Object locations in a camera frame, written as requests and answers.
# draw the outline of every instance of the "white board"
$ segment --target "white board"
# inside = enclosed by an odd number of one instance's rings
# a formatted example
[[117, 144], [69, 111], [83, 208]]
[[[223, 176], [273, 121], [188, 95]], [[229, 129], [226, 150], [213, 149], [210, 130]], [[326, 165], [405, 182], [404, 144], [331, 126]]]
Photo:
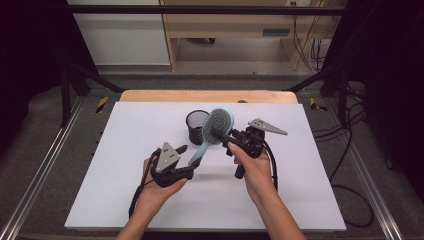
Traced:
[[[346, 230], [302, 105], [223, 103], [115, 104], [65, 227], [112, 230], [128, 221], [144, 159], [167, 141], [188, 144], [177, 167], [187, 166], [198, 146], [190, 143], [185, 118], [193, 110], [225, 106], [234, 128], [260, 117], [288, 132], [266, 133], [278, 168], [279, 194], [302, 230]], [[150, 223], [158, 231], [261, 231], [265, 226], [244, 180], [221, 145], [211, 146], [192, 180], [172, 196]]]

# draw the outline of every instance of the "floor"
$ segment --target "floor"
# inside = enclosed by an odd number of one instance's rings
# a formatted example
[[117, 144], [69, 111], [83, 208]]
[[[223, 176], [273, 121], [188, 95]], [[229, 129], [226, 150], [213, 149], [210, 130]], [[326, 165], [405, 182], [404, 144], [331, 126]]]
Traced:
[[[181, 42], [177, 69], [172, 72], [163, 67], [100, 67], [102, 74], [112, 82], [125, 88], [138, 89], [286, 89], [313, 74], [306, 67], [299, 71], [290, 70], [287, 57], [278, 40], [234, 40], [216, 39], [210, 44], [206, 39], [186, 39]], [[94, 114], [99, 98], [108, 94], [110, 102], [117, 101], [119, 94], [111, 93], [93, 82], [91, 96], [84, 104], [76, 125], [67, 138], [67, 143], [49, 169], [48, 177], [41, 179], [43, 185], [36, 194], [37, 199], [30, 202], [25, 221], [19, 225], [20, 239], [80, 239], [87, 237], [106, 238], [116, 233], [81, 233], [63, 228], [69, 207], [77, 193], [85, 171], [90, 164], [92, 153], [96, 150], [96, 141], [101, 138], [102, 129], [107, 123], [108, 113], [113, 107], [107, 104], [103, 114]], [[311, 129], [323, 129], [335, 124], [330, 111], [311, 109], [310, 98], [314, 97], [318, 106], [331, 108], [334, 99], [323, 99], [316, 89], [316, 83], [297, 94], [304, 105]], [[60, 89], [54, 88], [35, 96], [30, 103], [30, 112], [18, 133], [15, 144], [2, 156], [0, 162], [0, 226], [6, 226], [9, 218], [19, 205], [28, 186], [31, 186], [39, 166], [43, 163], [47, 151], [59, 131], [61, 121]], [[348, 226], [345, 233], [308, 235], [310, 239], [424, 239], [424, 205], [400, 172], [387, 169], [385, 155], [375, 139], [372, 129], [364, 121], [355, 125], [353, 138], [362, 161], [372, 176], [391, 217], [396, 222], [401, 235], [389, 238], [382, 231], [385, 219], [374, 219], [366, 227]], [[343, 136], [334, 141], [317, 142], [321, 158], [328, 173], [334, 169], [344, 151]], [[349, 184], [364, 196], [363, 182], [358, 177], [354, 154], [347, 157], [340, 168], [335, 181]], [[353, 222], [366, 222], [370, 215], [363, 201], [350, 193], [335, 189], [341, 204], [341, 211]], [[177, 239], [214, 238], [253, 238], [266, 239], [258, 235], [220, 235], [220, 234], [171, 234]], [[169, 238], [171, 235], [149, 233], [146, 239]]]

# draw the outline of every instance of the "hairbrush head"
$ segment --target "hairbrush head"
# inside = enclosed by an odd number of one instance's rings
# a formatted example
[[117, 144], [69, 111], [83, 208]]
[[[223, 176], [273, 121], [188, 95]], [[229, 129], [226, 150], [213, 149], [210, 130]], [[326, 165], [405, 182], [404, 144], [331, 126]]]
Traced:
[[219, 139], [212, 136], [212, 127], [222, 133], [228, 134], [234, 125], [234, 117], [231, 111], [219, 107], [212, 110], [202, 127], [202, 145], [197, 149], [188, 165], [198, 167], [203, 155], [210, 145], [219, 144]]

